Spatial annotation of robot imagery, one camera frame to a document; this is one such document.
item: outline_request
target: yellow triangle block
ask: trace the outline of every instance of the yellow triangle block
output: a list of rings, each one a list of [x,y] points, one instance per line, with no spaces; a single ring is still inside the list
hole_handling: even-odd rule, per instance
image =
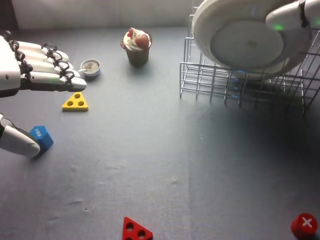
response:
[[[62,105],[63,111],[85,112],[89,110],[86,100],[81,92],[75,92],[72,97]]]

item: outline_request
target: red triangle block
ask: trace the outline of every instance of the red triangle block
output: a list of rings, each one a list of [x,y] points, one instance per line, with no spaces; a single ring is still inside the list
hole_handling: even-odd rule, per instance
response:
[[[153,237],[151,231],[127,216],[124,217],[122,240],[152,240]]]

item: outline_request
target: dish rack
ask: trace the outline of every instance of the dish rack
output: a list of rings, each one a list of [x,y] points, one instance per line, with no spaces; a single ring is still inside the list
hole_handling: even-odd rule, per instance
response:
[[[259,73],[258,80],[248,80],[250,74],[238,69],[222,67],[200,52],[191,32],[193,17],[198,7],[192,7],[192,14],[188,19],[188,36],[184,40],[183,62],[180,63],[180,98],[183,92],[209,96],[222,96],[224,103],[228,99],[238,101],[241,107],[243,102],[253,103],[254,108],[260,103],[268,104],[270,110],[281,106],[288,110],[291,106],[301,107],[305,114],[320,90],[320,29],[313,28],[313,38],[304,60],[290,72],[285,74]]]

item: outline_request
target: green light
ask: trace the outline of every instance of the green light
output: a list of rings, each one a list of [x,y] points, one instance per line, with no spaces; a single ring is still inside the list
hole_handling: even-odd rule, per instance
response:
[[[277,31],[283,31],[284,30],[284,26],[282,26],[281,24],[275,24],[273,26],[274,30],[277,30]]]

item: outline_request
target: white x mark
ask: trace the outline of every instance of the white x mark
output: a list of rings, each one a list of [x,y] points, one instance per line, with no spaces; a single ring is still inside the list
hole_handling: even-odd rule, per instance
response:
[[[307,219],[305,219],[305,217],[303,216],[302,219],[303,219],[303,221],[304,221],[304,223],[302,224],[302,226],[308,225],[310,228],[312,228],[312,225],[310,224],[310,222],[311,222],[311,220],[312,220],[311,218],[309,218],[309,219],[307,220]]]

